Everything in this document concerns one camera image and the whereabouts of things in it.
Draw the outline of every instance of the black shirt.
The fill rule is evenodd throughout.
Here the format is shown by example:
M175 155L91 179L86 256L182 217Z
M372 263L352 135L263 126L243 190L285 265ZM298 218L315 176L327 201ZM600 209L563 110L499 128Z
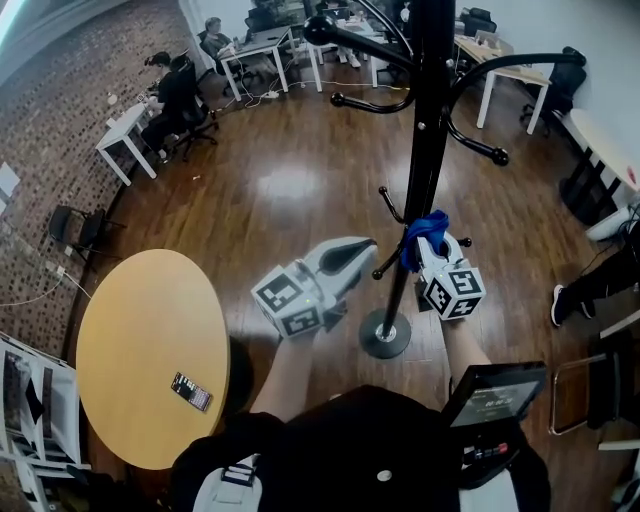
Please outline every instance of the black shirt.
M195 441L176 460L174 512L191 512L209 473L255 453L260 512L459 510L461 453L451 429L440 413L405 396L364 386L287 424L265 413L241 413L226 424L221 435ZM521 511L548 510L546 468L530 451L518 480L536 485L524 494L516 489L518 504ZM391 478L380 479L381 472Z

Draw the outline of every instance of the white wall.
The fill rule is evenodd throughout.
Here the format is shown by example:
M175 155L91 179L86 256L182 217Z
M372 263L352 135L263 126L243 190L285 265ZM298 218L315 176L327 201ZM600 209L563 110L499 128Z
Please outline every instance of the white wall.
M517 53L560 52L564 46L582 52L588 77L574 104L640 168L640 2L473 0L466 6L491 11L499 35ZM550 72L550 66L544 69Z

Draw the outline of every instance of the smartphone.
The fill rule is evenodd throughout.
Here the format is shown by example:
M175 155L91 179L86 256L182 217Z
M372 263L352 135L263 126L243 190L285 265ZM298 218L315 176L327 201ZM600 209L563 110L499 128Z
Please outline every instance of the smartphone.
M211 395L180 372L176 373L171 389L202 412L206 411L211 403Z

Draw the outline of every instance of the leg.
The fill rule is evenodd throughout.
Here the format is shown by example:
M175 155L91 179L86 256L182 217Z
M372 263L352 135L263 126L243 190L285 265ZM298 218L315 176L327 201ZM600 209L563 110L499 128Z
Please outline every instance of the leg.
M224 74L227 75L227 80L229 81L229 87L233 91L233 95L236 98L236 101L240 101L242 97L238 92L238 87L236 86L236 81L233 79L233 74L231 74L231 70L229 69L229 64L227 61L222 61L222 67L224 68Z
M287 85L287 79L284 76L284 69L282 69L282 60L280 60L280 52L277 48L273 49L273 58L276 60L276 66L278 67L278 74L280 75L280 81L282 82L282 90L289 92L289 86Z
M140 162L140 165L142 166L142 168L145 171L147 171L147 174L151 176L153 179L155 179L158 175L155 173L153 168L149 165L149 162L147 162L147 160L142 156L142 153L140 153L140 150L136 147L136 145L133 143L133 141L129 138L128 135L124 138L124 143L129 148L129 151L133 153L133 156L136 157L136 160Z
M527 133L531 135L533 130L536 127L536 123L538 122L538 117L540 117L540 111L542 110L542 104L544 103L544 98L547 95L547 90L549 89L548 85L545 85L540 89L538 93L538 101L536 101L536 106L533 109L533 114L531 115L531 121L529 121L529 127L527 128Z
M111 155L109 153L107 153L106 150L104 149L99 149L98 152L102 155L102 158L104 158L107 163L111 166L111 168L114 170L114 172L118 175L118 177L122 180L122 182L128 187L131 185L131 180L129 178L127 178L127 175L122 172L122 169L120 169L120 167L118 167L118 164L115 162L115 160L113 158L111 158Z
M318 92L322 92L322 82L320 82L320 72L318 71L318 63L316 61L316 47L311 46L311 43L307 43L309 46L309 58L311 59L311 69L313 69L313 78L316 81L316 89Z
M487 110L489 110L489 100L491 99L491 91L493 89L493 83L496 80L496 74L493 71L487 73L487 82L484 84L484 94L482 95L482 105L480 106L480 115L478 115L478 128L484 126L484 120L487 117Z
M376 59L373 55L371 56L371 83L373 84L373 88L378 87L378 59Z
M293 62L298 65L298 52L296 51L296 43L293 41L293 33L291 29L289 29L289 44L291 45L291 57L293 57Z

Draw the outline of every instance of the white desk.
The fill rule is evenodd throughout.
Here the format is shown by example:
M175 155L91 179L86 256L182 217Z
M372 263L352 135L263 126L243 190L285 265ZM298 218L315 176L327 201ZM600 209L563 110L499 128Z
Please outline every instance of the white desk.
M131 130L136 128L138 133L142 132L142 125L140 124L140 120L145 115L144 105L142 103L138 103L127 110L122 117L116 119L115 124L109 129L104 137L98 142L96 149L102 155L107 163L111 166L114 172L118 175L118 177L124 182L124 184L128 187L131 185L131 180L127 177L127 175L118 167L118 164L115 162L111 155L107 153L107 148L109 146L113 146L114 144L123 141L129 151L133 153L133 156L136 157L136 160L140 162L142 168L147 171L147 174L152 178L156 178L157 174L149 165L149 162L145 160L142 156L140 150L135 146L129 134Z
M383 38L375 32L371 25L366 20L358 21L358 22L347 22L345 30L350 30L354 34L357 34L362 37L366 37L368 39L373 39L377 42L384 42ZM320 72L318 70L318 61L320 64L324 64L324 59L322 57L322 50L324 48L335 48L337 45L333 43L325 44L322 46L314 46L311 43L307 42L309 47L309 57L311 58L311 67L313 69L313 77L316 81L316 89L318 92L322 92L322 82L320 81ZM375 57L371 57L371 83L373 87L378 87L378 70L377 70L377 59Z
M473 60L478 63L482 63L500 56L500 53L496 52L496 50L492 50L490 48L487 48L486 46L479 46L478 44L476 44L474 39L470 37L456 36L454 41L460 50L464 50ZM547 78L545 78L545 76L540 73L540 71L524 66L514 66L489 71L487 73L487 80L485 82L484 93L482 95L480 114L478 115L478 128L482 128L484 126L484 121L487 117L487 110L489 110L489 100L491 99L491 91L493 90L493 84L496 80L496 75L506 76L507 78L520 80L521 82L528 84L536 84L541 87L540 93L538 94L538 100L536 101L536 105L533 109L531 121L529 122L529 126L527 127L527 133L531 135L534 128L536 127L536 123L538 122L538 117L540 117L540 111L542 110L542 105L544 104L544 98L547 95L547 90L549 89L549 84L551 82Z
M280 75L280 81L282 82L282 90L289 92L289 86L287 85L287 79L284 76L284 69L282 68L282 60L280 59L280 52L278 47L282 44L286 37L289 37L289 43L291 44L291 51L293 52L294 62L298 62L298 56L296 55L296 45L293 42L293 34L291 33L291 27L277 27L271 30L265 30L264 32L257 32L253 35L253 40L234 53L229 53L224 58L220 58L224 72L229 80L229 85L233 91L233 95L236 97L236 101L240 101L242 97L238 91L236 81L233 79L233 74L229 69L229 61L240 60L243 57L249 57L250 55L256 55L258 53L273 53L273 58L276 61L278 67L278 74Z

